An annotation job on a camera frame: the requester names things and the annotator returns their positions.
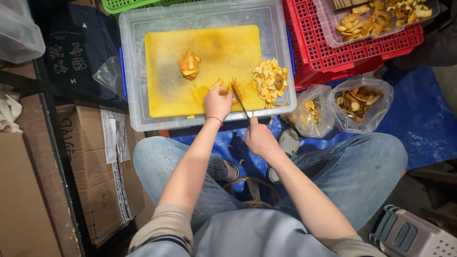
bracelet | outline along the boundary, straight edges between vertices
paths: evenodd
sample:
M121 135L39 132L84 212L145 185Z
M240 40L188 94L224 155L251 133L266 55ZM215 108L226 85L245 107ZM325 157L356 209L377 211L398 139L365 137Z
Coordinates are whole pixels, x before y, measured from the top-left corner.
M220 121L221 122L221 127L224 125L224 123L222 123L222 120L220 120L219 118L216 118L214 116L208 116L208 117L205 118L205 120L208 119L208 118L215 118L216 120Z

clear plastic storage box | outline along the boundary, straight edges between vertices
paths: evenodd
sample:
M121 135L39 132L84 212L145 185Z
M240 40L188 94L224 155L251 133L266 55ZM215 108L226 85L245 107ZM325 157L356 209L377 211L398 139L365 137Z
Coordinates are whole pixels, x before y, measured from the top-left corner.
M330 5L331 0L313 0L314 5L317 9L317 16L319 17L320 25L322 27L322 32L324 33L325 40L327 44L333 48L341 47L344 45L348 45L351 43L355 43L361 40L365 40L367 38L380 38L385 37L388 35L393 35L404 30L405 27L412 26L417 23L425 22L429 19L434 18L440 13L440 4L438 0L428 0L427 4L430 9L432 9L432 15L426 19L422 19L420 21L415 21L412 23L405 24L401 27L396 28L395 22L397 21L396 17L391 17L390 27L392 30L388 32L382 32L379 35L367 35L358 39L350 40L348 42L344 42L343 39L347 36L341 34L339 30L336 29L336 26L341 25L341 20L344 18L346 13L351 12L351 9L344 10L344 11L336 11L333 12L332 7ZM373 8L371 8L369 13L364 13L360 15L359 20L367 19L372 13Z
M40 57L44 51L27 0L0 0L0 59L18 64Z
M248 111L249 116L267 117L288 113L297 106L286 25L280 0L206 0L122 12L121 29L124 71L132 128L136 131L185 128L204 123L204 115L151 118L148 106L148 82L144 35L200 28L257 25L262 59L277 58L289 70L288 87L273 109ZM242 112L232 112L225 121L244 119Z

hand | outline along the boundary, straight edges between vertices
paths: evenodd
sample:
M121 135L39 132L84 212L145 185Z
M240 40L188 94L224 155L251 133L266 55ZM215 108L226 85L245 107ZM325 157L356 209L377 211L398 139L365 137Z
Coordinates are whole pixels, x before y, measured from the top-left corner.
M257 117L251 118L251 125L248 126L246 144L249 150L265 160L271 155L281 153L278 142L265 124L259 124Z
M228 92L227 88L215 87L211 89L208 94L203 98L203 105L205 107L206 117L216 117L221 121L224 121L225 117L230 113L232 108L232 94L227 96L222 96L221 94L226 94Z

green plastic crate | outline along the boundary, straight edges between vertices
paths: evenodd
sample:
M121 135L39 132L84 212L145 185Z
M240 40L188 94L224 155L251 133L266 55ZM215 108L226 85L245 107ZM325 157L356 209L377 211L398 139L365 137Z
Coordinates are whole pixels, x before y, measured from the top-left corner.
M170 6L173 4L182 4L189 2L198 2L203 0L101 0L105 11L111 14L117 14L123 11L149 8L155 6Z

knife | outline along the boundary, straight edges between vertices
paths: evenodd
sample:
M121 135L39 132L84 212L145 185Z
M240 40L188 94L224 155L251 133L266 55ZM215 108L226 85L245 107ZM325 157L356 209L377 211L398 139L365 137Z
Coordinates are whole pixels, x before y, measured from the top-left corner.
M244 105L241 102L241 99L240 99L240 97L238 95L238 92L236 91L235 86L233 85L233 82L232 82L232 91L235 94L236 100L238 100L239 104L241 105L241 109L243 109L243 112L244 112L244 115L246 116L246 119L249 120L248 113L246 112L246 109L244 108Z

